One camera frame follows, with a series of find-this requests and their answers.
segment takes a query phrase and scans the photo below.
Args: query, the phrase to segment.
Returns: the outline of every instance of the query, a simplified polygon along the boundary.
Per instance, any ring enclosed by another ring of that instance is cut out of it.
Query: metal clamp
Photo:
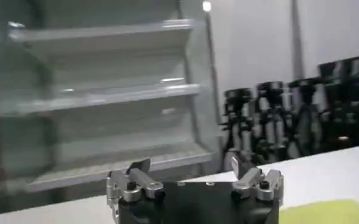
[[[241,195],[241,198],[247,198],[251,195],[251,189],[264,179],[262,170],[259,168],[251,168],[248,172],[242,177],[242,179],[233,182],[233,190]]]
[[[118,223],[118,201],[135,202],[141,198],[141,187],[130,181],[121,171],[110,172],[106,178],[107,205],[113,211],[113,219]]]
[[[280,171],[270,170],[266,178],[257,185],[257,198],[262,201],[271,201],[275,198],[282,200],[283,182]]]
[[[163,192],[162,183],[154,181],[139,169],[131,169],[129,171],[129,178],[145,190],[147,198],[156,199]]]
[[[126,202],[136,202],[141,199],[142,189],[150,199],[159,199],[163,194],[163,184],[154,181],[146,174],[149,171],[151,160],[135,162],[130,165],[126,174],[121,171],[112,171],[106,178],[107,205],[113,210],[116,223],[119,220],[118,202],[122,198]]]

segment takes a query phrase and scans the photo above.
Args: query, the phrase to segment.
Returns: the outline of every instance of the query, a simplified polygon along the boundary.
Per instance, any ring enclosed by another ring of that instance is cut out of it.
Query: white wall
[[[291,0],[211,0],[219,98],[293,78]]]
[[[298,0],[305,75],[317,65],[359,56],[359,0]]]

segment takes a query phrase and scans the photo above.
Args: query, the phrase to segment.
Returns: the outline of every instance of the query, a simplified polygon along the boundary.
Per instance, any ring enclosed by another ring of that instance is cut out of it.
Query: white shelf
[[[131,26],[14,30],[10,38],[35,53],[48,56],[183,46],[192,28],[193,20],[175,19]]]
[[[80,94],[70,93],[69,96],[52,100],[36,100],[21,103],[18,105],[17,110],[20,114],[37,113],[165,97],[187,96],[198,94],[199,91],[200,87],[197,84],[99,89]]]
[[[164,145],[159,148],[118,152],[102,158],[86,159],[75,164],[53,168],[27,185],[37,192],[75,184],[103,180],[112,170],[126,170],[134,161],[151,159],[151,171],[205,163],[213,153],[193,142]]]

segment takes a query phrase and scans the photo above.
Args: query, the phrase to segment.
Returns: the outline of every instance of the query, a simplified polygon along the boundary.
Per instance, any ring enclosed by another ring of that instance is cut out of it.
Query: table surface
[[[285,176],[283,208],[316,201],[354,199],[359,201],[359,147],[260,166],[265,172],[280,170]],[[188,181],[236,181],[233,172]],[[106,196],[91,197],[6,214],[0,224],[113,224]]]

